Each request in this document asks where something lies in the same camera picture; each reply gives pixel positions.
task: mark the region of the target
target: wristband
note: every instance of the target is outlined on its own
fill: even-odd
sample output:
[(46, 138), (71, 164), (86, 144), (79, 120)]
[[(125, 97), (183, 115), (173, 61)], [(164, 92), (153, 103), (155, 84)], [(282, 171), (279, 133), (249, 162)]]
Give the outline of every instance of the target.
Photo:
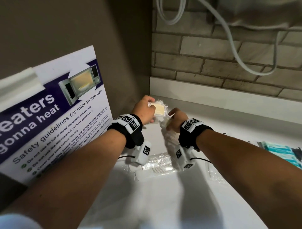
[(199, 150), (196, 138), (205, 130), (213, 129), (195, 118), (188, 119), (180, 126), (178, 141), (182, 147), (189, 148), (190, 146), (194, 146), (194, 149)]
[(141, 146), (144, 142), (142, 134), (143, 124), (140, 118), (135, 114), (123, 114), (114, 119), (107, 130), (115, 129), (126, 137), (126, 146), (133, 149), (135, 146)]

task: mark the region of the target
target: black cable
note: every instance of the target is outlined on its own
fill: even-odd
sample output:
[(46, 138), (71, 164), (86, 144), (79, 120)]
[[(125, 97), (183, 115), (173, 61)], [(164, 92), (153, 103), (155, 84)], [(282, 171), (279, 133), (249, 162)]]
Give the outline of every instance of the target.
[(122, 158), (122, 157), (132, 157), (132, 158), (135, 158), (135, 156), (132, 156), (132, 155), (126, 155), (126, 156), (121, 156), (121, 157), (119, 157), (118, 159), (120, 159), (120, 158)]
[(192, 158), (190, 159), (190, 161), (191, 161), (192, 159), (200, 159), (200, 160), (204, 160), (204, 161), (210, 162), (209, 160), (203, 159), (203, 158), (200, 158), (200, 157), (192, 157)]

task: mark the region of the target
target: microwave image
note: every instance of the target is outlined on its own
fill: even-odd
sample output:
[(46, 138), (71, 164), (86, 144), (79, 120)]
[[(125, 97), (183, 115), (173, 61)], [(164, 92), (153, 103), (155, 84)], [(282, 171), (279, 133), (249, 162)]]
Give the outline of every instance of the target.
[(71, 106), (78, 98), (100, 82), (98, 69), (96, 65), (93, 65), (68, 79), (60, 81), (59, 86)]

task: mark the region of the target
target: person's left hand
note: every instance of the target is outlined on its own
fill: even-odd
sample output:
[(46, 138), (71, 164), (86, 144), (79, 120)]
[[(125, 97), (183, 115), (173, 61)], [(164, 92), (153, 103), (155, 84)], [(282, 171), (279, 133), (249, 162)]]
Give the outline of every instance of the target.
[(155, 113), (155, 106), (151, 105), (148, 107), (148, 102), (155, 102), (155, 99), (151, 96), (145, 95), (141, 101), (135, 104), (132, 110), (132, 114), (137, 115), (143, 125), (146, 125), (149, 122), (154, 122), (153, 116)]

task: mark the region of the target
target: brick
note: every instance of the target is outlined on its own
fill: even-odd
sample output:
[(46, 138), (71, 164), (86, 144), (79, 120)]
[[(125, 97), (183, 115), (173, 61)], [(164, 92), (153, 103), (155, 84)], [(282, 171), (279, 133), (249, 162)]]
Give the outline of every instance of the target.
[[(163, 0), (162, 7), (164, 10), (171, 9), (171, 10), (178, 10), (179, 9), (179, 0)], [(156, 0), (153, 0), (153, 8), (156, 9)]]
[[(238, 48), (240, 42), (234, 43)], [(227, 40), (202, 37), (183, 37), (180, 53), (229, 60), (234, 57)]]
[(205, 12), (207, 10), (207, 8), (197, 0), (189, 0), (187, 9), (192, 11), (199, 11), (199, 12), (202, 11)]
[(283, 43), (288, 44), (302, 44), (302, 32), (289, 32)]
[(157, 67), (171, 68), (180, 71), (199, 72), (202, 59), (196, 57), (176, 56), (170, 54), (156, 54)]
[(283, 89), (278, 97), (302, 101), (302, 91)]
[(273, 51), (273, 45), (270, 44), (243, 42), (238, 54), (243, 61), (273, 64)]
[[(275, 40), (277, 34), (277, 31), (273, 30), (254, 31), (241, 27), (230, 27), (230, 30), (233, 39), (239, 41), (272, 42)], [(227, 39), (226, 36), (227, 34), (223, 27), (220, 25), (216, 25), (212, 37)]]
[(178, 53), (181, 36), (152, 33), (152, 50)]
[[(247, 65), (254, 71), (260, 72), (262, 67), (256, 65)], [(206, 75), (219, 76), (233, 79), (245, 79), (253, 81), (257, 76), (244, 70), (238, 63), (205, 60), (202, 67), (202, 73)]]
[(176, 80), (221, 87), (223, 79), (193, 73), (177, 72)]
[(236, 81), (230, 79), (225, 80), (223, 87), (227, 89), (237, 90), (237, 91), (244, 91), (244, 92), (262, 94), (262, 95), (271, 95), (271, 96), (277, 96), (281, 91), (281, 88), (277, 88), (273, 86), (254, 84), (254, 83), (248, 83), (248, 82)]
[(302, 71), (276, 69), (270, 75), (259, 77), (257, 82), (302, 89)]
[(156, 30), (156, 20), (157, 20), (157, 12), (156, 10), (152, 11), (152, 31)]
[(302, 47), (279, 45), (277, 63), (284, 67), (300, 67), (302, 65)]
[(151, 68), (151, 75), (166, 79), (175, 79), (176, 71), (161, 69), (161, 68)]
[[(176, 12), (165, 11), (167, 18), (174, 18)], [(157, 31), (206, 35), (211, 34), (213, 25), (206, 22), (206, 13), (184, 12), (181, 19), (174, 25), (166, 25), (164, 21), (157, 14)]]
[(151, 66), (154, 66), (155, 65), (155, 53), (152, 52), (151, 53)]

